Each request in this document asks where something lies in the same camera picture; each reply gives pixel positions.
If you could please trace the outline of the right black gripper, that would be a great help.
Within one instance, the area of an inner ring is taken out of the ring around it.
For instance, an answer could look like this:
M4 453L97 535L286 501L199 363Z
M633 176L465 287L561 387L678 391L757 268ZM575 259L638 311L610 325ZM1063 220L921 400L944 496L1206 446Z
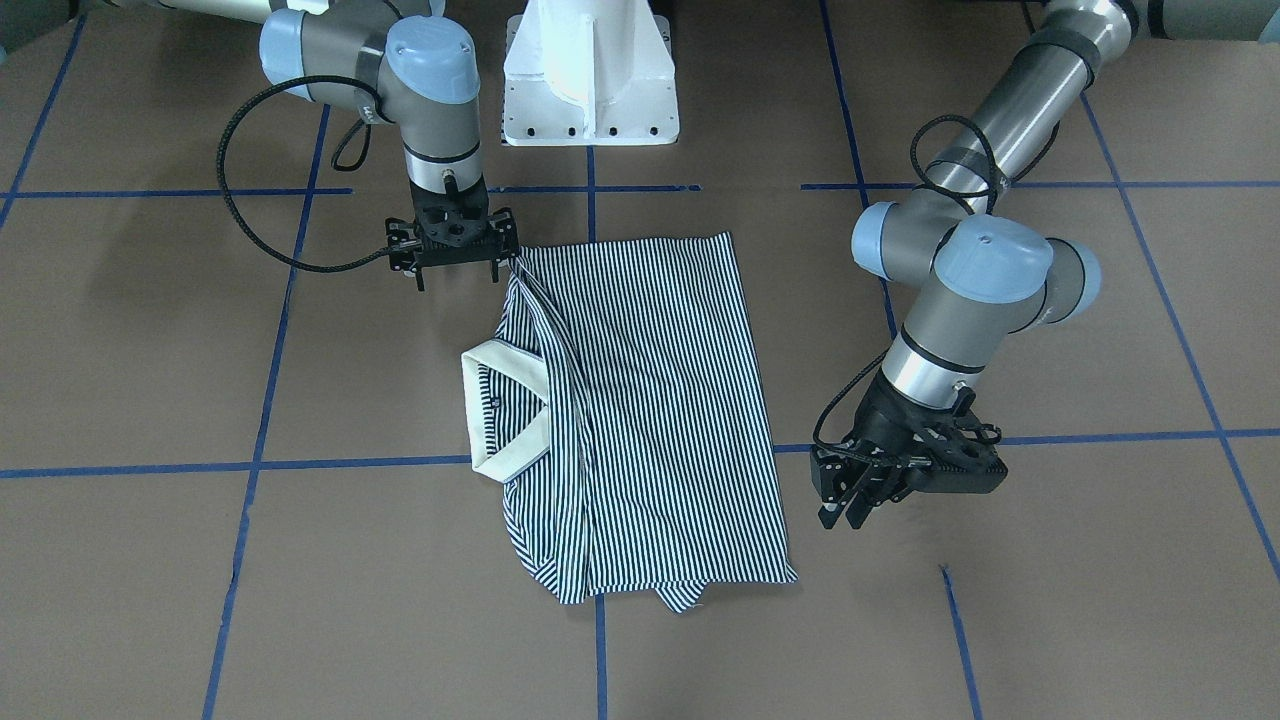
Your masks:
M515 217L508 208L490 211L484 179L466 190L451 181L443 193L412 183L410 193L415 218L387 219L387 251L390 269L412 273L420 293L425 268L490 261L497 284L503 261L520 255Z

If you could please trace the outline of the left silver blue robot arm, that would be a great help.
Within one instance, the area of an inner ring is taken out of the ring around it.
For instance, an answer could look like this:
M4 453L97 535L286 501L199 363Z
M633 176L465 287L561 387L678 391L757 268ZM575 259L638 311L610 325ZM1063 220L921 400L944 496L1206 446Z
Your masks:
M826 529L863 527L909 495L984 495L1009 470L1000 428L974 413L977 386L1012 333L1078 316L1101 290L1097 256L1000 217L1000 199L1047 154L1065 111L1137 40L1277 41L1275 1L1051 1L1029 38L928 163L916 186L868 206L852 228L856 264L918 291L892 343L860 372L869 386L851 430L813 436L812 480Z

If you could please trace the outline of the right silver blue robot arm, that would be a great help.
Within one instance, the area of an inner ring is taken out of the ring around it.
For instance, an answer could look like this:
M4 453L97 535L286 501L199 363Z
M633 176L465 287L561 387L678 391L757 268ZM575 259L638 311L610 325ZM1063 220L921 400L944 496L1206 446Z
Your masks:
M509 209L492 210L483 174L477 53L442 1L174 1L175 10L260 27L259 60L269 86L228 120L215 172L244 236L270 258L316 274L351 272L379 259L422 283L434 266L484 263L492 277L520 254ZM412 217L388 219L385 245L337 265L302 263L262 241L241 215L227 179L236 132L280 94L348 109L358 129L394 126L410 182Z

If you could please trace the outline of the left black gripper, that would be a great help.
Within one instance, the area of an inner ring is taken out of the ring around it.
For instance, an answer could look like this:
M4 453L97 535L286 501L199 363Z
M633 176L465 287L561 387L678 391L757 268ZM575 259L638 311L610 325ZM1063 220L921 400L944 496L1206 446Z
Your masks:
M952 407L915 404L877 372L859 404L852 429L838 443L815 437L812 482L820 496L820 524L831 530L844 515L861 529L883 502L910 493L984 495L1009 469L996 451L1000 428L972 411L977 395L960 389Z

